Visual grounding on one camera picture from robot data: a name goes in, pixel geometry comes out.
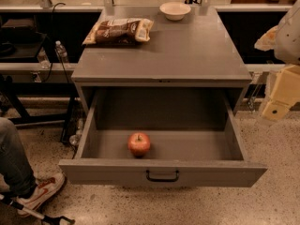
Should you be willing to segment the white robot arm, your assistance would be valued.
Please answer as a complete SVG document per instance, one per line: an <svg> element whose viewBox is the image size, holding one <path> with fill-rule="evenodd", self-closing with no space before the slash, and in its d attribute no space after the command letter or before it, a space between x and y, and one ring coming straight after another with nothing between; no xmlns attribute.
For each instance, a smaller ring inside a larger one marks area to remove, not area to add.
<svg viewBox="0 0 300 225"><path fill-rule="evenodd" d="M274 51L286 66L274 75L267 102L261 111L269 121L282 119L300 101L300 0L254 44L260 51Z"/></svg>

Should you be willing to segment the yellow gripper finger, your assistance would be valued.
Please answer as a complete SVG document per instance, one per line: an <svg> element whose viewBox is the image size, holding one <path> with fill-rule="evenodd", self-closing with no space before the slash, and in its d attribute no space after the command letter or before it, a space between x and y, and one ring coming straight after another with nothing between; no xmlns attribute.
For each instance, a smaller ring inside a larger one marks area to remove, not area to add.
<svg viewBox="0 0 300 225"><path fill-rule="evenodd" d="M269 121L282 119L300 101L300 67L289 65L274 75L271 91L262 117Z"/></svg>
<svg viewBox="0 0 300 225"><path fill-rule="evenodd" d="M277 26L270 28L255 42L254 48L264 52L274 50L276 47L277 30Z"/></svg>

